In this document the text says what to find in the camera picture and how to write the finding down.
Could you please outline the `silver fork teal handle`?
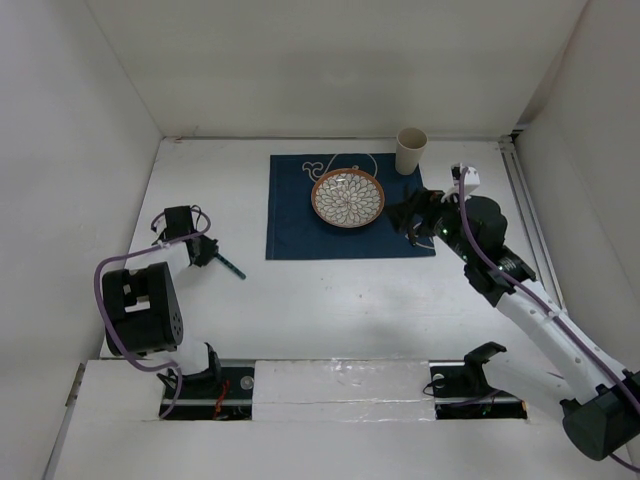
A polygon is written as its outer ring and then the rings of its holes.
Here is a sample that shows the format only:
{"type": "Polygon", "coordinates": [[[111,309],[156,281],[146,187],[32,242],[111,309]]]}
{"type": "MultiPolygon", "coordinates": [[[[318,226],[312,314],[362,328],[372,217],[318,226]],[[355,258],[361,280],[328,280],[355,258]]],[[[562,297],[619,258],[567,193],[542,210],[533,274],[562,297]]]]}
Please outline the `silver fork teal handle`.
{"type": "Polygon", "coordinates": [[[215,258],[221,264],[223,264],[227,269],[229,269],[234,275],[239,277],[241,280],[245,280],[246,279],[246,274],[243,271],[241,271],[235,264],[233,264],[231,261],[226,259],[223,255],[221,255],[220,253],[217,253],[215,255],[215,258]]]}

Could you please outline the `floral plate with orange rim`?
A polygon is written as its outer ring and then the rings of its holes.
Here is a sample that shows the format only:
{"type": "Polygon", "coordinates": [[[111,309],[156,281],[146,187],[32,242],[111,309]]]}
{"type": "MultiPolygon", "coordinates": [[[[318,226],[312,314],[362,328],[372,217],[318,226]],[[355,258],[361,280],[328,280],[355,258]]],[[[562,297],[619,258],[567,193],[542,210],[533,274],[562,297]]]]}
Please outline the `floral plate with orange rim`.
{"type": "Polygon", "coordinates": [[[315,183],[311,205],[327,224],[355,229],[379,217],[385,206],[385,195],[372,175],[343,168],[326,173],[315,183]]]}

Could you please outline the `beige paper cup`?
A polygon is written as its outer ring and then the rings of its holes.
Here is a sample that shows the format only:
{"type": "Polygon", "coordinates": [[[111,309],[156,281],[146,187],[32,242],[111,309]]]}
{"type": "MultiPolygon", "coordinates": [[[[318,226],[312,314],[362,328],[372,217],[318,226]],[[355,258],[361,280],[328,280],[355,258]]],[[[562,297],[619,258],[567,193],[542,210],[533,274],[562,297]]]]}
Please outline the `beige paper cup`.
{"type": "Polygon", "coordinates": [[[395,169],[401,175],[411,175],[418,167],[428,143],[428,136],[420,129],[410,127],[396,136],[395,169]]]}

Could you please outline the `dark blue cloth napkin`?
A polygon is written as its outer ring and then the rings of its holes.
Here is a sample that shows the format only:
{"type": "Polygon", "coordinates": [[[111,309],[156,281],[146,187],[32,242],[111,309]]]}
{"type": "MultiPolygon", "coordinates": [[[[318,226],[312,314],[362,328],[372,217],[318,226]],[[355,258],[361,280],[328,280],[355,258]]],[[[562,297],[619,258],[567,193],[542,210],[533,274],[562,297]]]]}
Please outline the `dark blue cloth napkin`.
{"type": "Polygon", "coordinates": [[[419,170],[402,176],[395,170],[393,153],[295,154],[270,157],[268,260],[337,260],[433,257],[433,240],[422,236],[412,246],[396,233],[388,217],[380,215],[359,228],[332,226],[312,207],[312,188],[325,173],[357,168],[376,178],[385,202],[396,204],[405,188],[423,185],[419,170]]]}

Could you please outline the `black table knife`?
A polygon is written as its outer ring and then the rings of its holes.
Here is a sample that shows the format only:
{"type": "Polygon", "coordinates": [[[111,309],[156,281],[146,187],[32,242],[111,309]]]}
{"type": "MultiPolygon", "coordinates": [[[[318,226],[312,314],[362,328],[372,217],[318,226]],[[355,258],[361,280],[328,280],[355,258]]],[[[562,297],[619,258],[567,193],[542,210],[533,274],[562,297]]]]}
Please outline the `black table knife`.
{"type": "MultiPolygon", "coordinates": [[[[404,186],[404,189],[403,189],[403,197],[404,197],[404,200],[409,205],[412,205],[413,196],[414,196],[413,191],[409,188],[409,185],[406,184],[404,186]]],[[[414,216],[413,213],[408,214],[408,217],[407,217],[407,219],[405,221],[405,227],[406,227],[407,239],[408,239],[410,245],[412,247],[415,247],[417,245],[417,239],[416,239],[416,234],[415,234],[414,227],[411,225],[411,222],[413,220],[413,216],[414,216]]]]}

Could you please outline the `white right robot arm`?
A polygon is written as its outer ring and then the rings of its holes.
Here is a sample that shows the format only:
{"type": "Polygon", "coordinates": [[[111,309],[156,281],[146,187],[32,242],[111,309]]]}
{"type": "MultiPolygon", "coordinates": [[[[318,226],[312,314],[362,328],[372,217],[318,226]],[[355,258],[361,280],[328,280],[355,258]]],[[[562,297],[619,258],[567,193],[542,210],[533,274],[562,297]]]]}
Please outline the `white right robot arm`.
{"type": "Polygon", "coordinates": [[[508,221],[492,199],[418,189],[384,209],[410,242],[443,241],[464,263],[473,289],[513,321],[558,370],[569,395],[558,400],[566,435],[600,461],[639,435],[639,375],[590,340],[559,308],[535,272],[505,244],[508,221]]]}

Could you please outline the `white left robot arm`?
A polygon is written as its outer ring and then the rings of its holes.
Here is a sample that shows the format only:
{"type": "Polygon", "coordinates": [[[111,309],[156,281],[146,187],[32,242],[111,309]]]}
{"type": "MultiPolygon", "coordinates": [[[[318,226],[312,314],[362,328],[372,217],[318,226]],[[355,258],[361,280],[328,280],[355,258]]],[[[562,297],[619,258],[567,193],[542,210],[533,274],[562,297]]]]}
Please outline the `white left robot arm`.
{"type": "Polygon", "coordinates": [[[187,379],[205,397],[222,387],[220,361],[209,343],[188,335],[174,281],[213,259],[210,228],[196,205],[166,208],[151,222],[157,239],[150,247],[101,261],[93,276],[111,354],[144,373],[187,379]]]}

